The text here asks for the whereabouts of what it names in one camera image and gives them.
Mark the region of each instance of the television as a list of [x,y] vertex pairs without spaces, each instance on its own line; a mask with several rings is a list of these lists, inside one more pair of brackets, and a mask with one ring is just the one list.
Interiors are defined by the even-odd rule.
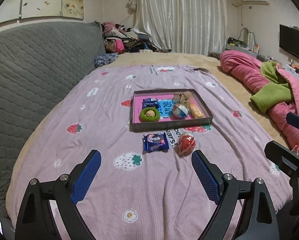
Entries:
[[279,47],[299,58],[299,30],[279,25]]

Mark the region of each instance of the bolt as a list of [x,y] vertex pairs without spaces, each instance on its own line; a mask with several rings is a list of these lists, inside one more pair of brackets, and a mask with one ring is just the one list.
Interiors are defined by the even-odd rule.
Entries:
[[37,179],[32,179],[31,181],[30,181],[30,185],[35,185],[37,183]]
[[264,183],[264,180],[263,180],[262,178],[257,178],[257,179],[256,179],[256,182],[257,182],[258,184],[263,184],[263,183]]
[[231,180],[233,178],[232,174],[226,173],[224,174],[224,178],[227,180]]
[[59,179],[60,179],[61,181],[65,181],[65,180],[68,179],[68,175],[67,175],[67,174],[62,174],[62,175],[59,177]]

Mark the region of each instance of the green ring toy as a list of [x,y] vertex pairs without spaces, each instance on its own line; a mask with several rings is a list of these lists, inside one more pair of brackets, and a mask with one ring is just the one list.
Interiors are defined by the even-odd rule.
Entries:
[[[154,111],[154,113],[155,113],[154,117],[148,117],[148,116],[146,116],[146,113],[149,110]],[[161,115],[160,115],[160,113],[158,112],[158,110],[155,107],[146,107],[139,114],[139,119],[142,122],[157,122],[160,119],[160,117],[161,117]]]

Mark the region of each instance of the gray quilted cover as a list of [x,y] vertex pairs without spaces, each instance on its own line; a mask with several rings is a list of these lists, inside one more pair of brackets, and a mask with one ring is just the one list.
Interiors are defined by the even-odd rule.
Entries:
[[96,23],[48,22],[0,32],[0,215],[26,140],[105,53]]

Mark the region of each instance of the tray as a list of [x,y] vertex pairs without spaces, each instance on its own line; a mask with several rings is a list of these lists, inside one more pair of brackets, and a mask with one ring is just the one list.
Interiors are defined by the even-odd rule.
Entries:
[[[143,99],[157,98],[157,100],[172,100],[174,94],[184,92],[190,92],[192,94],[190,102],[196,103],[205,114],[205,117],[193,118],[192,116],[188,116],[186,119],[178,119],[175,116],[170,116],[167,118],[160,119],[158,122],[141,122],[139,120],[139,113],[142,110]],[[157,131],[181,127],[209,125],[213,120],[213,115],[211,111],[194,89],[163,89],[135,91],[132,102],[133,103],[131,107],[130,127],[131,130],[134,132]],[[165,101],[164,103],[166,103],[167,105],[167,108],[165,109],[169,109],[169,102]],[[161,109],[161,113],[163,113],[163,115],[165,114],[165,109]]]

